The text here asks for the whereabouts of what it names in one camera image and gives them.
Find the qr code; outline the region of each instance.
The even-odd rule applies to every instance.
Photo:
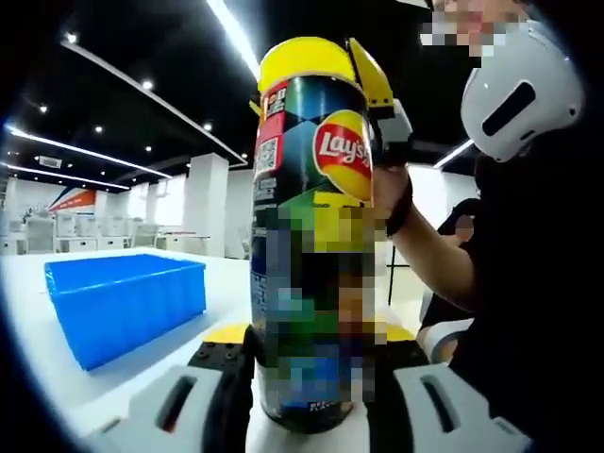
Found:
[[[263,172],[270,172],[277,168],[277,150],[279,137],[274,137],[264,142],[258,147],[256,154],[256,175]]]

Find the lay's chip canister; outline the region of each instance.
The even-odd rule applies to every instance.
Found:
[[[262,406],[288,429],[320,432],[353,408],[372,333],[367,101],[333,42],[290,40],[260,68],[251,294]]]

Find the yellow lid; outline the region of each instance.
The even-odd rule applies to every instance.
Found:
[[[298,74],[331,74],[355,81],[348,54],[335,42],[323,38],[293,38],[273,47],[260,64],[258,90],[266,92],[275,83]]]

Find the linear ceiling light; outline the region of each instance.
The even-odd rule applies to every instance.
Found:
[[[42,137],[36,137],[35,135],[27,134],[27,133],[23,132],[22,130],[19,130],[13,126],[6,126],[6,128],[15,137],[21,137],[22,139],[31,140],[33,142],[50,144],[52,146],[57,146],[59,148],[65,148],[65,149],[69,149],[70,151],[76,151],[77,153],[85,154],[87,156],[92,156],[93,158],[108,160],[110,162],[117,163],[119,165],[124,165],[125,167],[136,168],[137,170],[141,170],[146,173],[152,173],[154,175],[163,176],[163,177],[167,177],[170,179],[172,178],[170,175],[166,175],[165,173],[158,172],[158,171],[152,170],[150,168],[142,167],[141,165],[137,165],[136,163],[130,163],[130,162],[126,162],[125,160],[111,158],[109,156],[105,156],[104,154],[95,153],[93,151],[88,151],[87,149],[78,148],[77,146],[71,146],[70,144],[55,142],[54,140],[48,140],[48,139],[44,139]]]
[[[247,39],[247,35],[243,31],[242,27],[237,22],[237,19],[228,10],[224,0],[208,0],[208,5],[211,10],[216,14],[216,17],[225,29],[228,37],[235,46],[235,48],[241,54],[243,61],[252,72],[256,81],[260,80],[260,65],[256,60],[252,46]]]
[[[125,191],[130,189],[127,186],[120,186],[119,184],[111,184],[109,182],[95,181],[93,179],[86,179],[85,177],[77,177],[77,176],[62,175],[60,173],[45,172],[44,170],[34,170],[33,168],[20,167],[18,165],[11,165],[6,162],[0,162],[0,165],[4,166],[10,170],[16,171],[16,172],[26,172],[26,173],[33,173],[35,175],[64,177],[66,179],[72,179],[73,181],[90,182],[91,184],[98,184],[100,186],[112,187],[114,189],[124,189]]]
[[[462,144],[459,148],[455,149],[454,151],[451,151],[444,158],[442,158],[438,162],[436,162],[434,164],[434,168],[442,168],[445,164],[452,161],[454,158],[459,156],[463,151],[468,149],[473,144],[474,144],[474,142],[472,142],[471,140],[468,140],[466,143]]]

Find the red and yellow logo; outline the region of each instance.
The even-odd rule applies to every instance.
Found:
[[[363,128],[364,120],[356,111],[329,115],[314,135],[314,163],[342,192],[369,202],[372,167]]]

